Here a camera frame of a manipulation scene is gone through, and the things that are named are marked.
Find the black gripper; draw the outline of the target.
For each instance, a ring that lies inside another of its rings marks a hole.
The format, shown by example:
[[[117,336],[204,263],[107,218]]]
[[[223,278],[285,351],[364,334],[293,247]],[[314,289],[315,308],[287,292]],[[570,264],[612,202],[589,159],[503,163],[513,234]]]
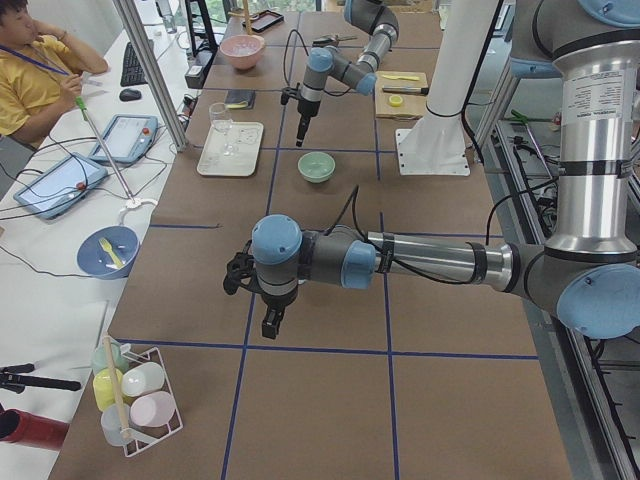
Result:
[[[297,127],[295,144],[297,147],[301,147],[309,128],[309,119],[313,117],[313,102],[301,96],[298,99],[298,112],[301,118]]]
[[[261,334],[265,338],[276,338],[284,319],[286,307],[296,300],[296,293],[288,292],[284,295],[262,293],[261,298],[267,307],[261,323]]]

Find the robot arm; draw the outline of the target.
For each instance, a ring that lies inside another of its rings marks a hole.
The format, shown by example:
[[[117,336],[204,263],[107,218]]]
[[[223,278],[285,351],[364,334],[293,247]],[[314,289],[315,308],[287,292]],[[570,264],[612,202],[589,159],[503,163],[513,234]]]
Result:
[[[381,1],[347,1],[344,18],[369,35],[369,42],[358,59],[351,61],[343,56],[334,39],[315,42],[307,59],[303,82],[282,91],[283,104],[289,98],[298,101],[301,115],[296,135],[298,147],[303,144],[311,119],[319,112],[327,79],[332,77],[362,95],[371,94],[381,60],[399,37],[396,16]]]
[[[515,66],[563,80],[556,222],[541,245],[449,244],[358,227],[304,231],[280,214],[253,229],[250,286],[275,338],[302,281],[365,288],[405,271],[450,285],[487,284],[535,304],[565,327],[611,339],[639,325],[637,246],[626,235],[632,103],[639,66],[635,1],[520,1]]]

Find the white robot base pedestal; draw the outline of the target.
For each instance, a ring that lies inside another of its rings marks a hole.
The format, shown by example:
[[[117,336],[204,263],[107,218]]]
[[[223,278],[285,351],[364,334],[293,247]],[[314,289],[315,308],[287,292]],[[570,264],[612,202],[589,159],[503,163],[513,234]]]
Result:
[[[463,110],[501,8],[499,0],[451,4],[425,113],[412,128],[396,131],[401,175],[470,174],[465,156]]]

